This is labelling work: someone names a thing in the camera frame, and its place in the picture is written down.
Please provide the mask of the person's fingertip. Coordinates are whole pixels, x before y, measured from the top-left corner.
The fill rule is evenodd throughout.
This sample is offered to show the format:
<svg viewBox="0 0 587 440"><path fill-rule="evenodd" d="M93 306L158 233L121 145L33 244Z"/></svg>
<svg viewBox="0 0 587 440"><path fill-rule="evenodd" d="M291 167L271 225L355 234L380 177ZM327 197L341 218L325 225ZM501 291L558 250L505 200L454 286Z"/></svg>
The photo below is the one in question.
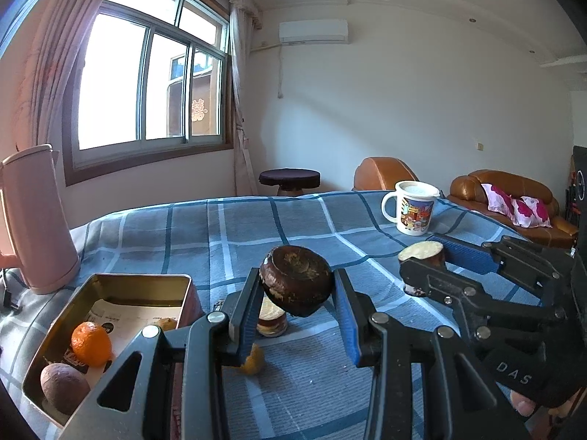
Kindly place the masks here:
<svg viewBox="0 0 587 440"><path fill-rule="evenodd" d="M523 417L530 417L533 415L536 404L529 398L521 395L518 392L512 391L509 394L510 402L518 414Z"/></svg>

